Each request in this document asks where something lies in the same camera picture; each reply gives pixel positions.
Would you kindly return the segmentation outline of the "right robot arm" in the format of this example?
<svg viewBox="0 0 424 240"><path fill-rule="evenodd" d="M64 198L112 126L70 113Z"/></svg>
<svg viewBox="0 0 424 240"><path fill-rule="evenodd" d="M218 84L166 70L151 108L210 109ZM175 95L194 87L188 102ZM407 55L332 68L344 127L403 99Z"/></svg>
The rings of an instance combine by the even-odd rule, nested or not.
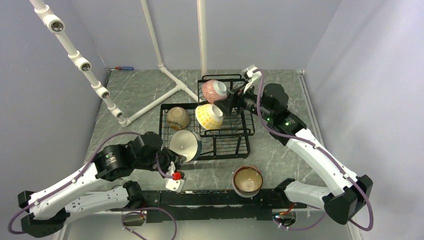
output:
<svg viewBox="0 0 424 240"><path fill-rule="evenodd" d="M353 223L353 217L363 208L369 212L370 230L374 215L369 201L373 181L368 175L358 176L339 162L317 140L312 131L288 109L289 96L282 85L267 84L261 93L244 87L229 91L226 98L215 105L229 115L233 109L248 111L261 118L270 135L299 155L324 181L324 187L308 185L286 179L278 185L276 203L287 208L292 203L302 203L323 209L336 223Z"/></svg>

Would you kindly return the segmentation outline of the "red patterned bowl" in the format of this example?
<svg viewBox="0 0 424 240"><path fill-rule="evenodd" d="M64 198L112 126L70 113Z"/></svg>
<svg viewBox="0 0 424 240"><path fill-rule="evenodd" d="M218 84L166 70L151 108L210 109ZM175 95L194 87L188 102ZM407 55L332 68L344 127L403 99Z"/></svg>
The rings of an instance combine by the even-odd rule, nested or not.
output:
<svg viewBox="0 0 424 240"><path fill-rule="evenodd" d="M203 97L210 103L224 100L228 97L227 86L218 80L211 79L202 85Z"/></svg>

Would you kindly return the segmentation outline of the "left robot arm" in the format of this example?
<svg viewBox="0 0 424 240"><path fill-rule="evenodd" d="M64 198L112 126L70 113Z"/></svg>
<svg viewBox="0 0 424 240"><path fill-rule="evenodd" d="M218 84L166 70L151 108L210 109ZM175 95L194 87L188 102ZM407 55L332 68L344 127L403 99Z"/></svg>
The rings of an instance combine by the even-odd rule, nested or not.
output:
<svg viewBox="0 0 424 240"><path fill-rule="evenodd" d="M180 168L186 158L163 147L162 138L152 131L136 133L133 140L123 144L102 143L91 159L68 177L44 190L25 190L18 195L21 233L43 238L86 215L112 209L149 208L141 186L135 181L109 191L95 189L130 176L134 170L146 170L158 172L172 191L179 192L183 184Z"/></svg>

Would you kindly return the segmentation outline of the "blue yellow patterned bowl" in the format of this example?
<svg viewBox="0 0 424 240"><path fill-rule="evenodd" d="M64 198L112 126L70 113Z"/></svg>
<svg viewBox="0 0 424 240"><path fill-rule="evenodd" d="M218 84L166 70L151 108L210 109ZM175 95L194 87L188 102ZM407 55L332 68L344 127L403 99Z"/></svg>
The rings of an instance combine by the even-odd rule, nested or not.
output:
<svg viewBox="0 0 424 240"><path fill-rule="evenodd" d="M205 130L218 130L224 121L223 112L214 104L199 105L195 109L195 117Z"/></svg>

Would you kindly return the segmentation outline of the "teal white bowl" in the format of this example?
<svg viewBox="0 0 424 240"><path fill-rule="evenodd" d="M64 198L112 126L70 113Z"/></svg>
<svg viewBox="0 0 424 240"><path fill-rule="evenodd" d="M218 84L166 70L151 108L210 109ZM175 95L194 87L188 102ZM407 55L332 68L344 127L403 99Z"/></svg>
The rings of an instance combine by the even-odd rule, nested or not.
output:
<svg viewBox="0 0 424 240"><path fill-rule="evenodd" d="M169 149L181 156L181 162L186 164L196 160L202 152L200 136L190 130L179 130L174 133L169 141Z"/></svg>

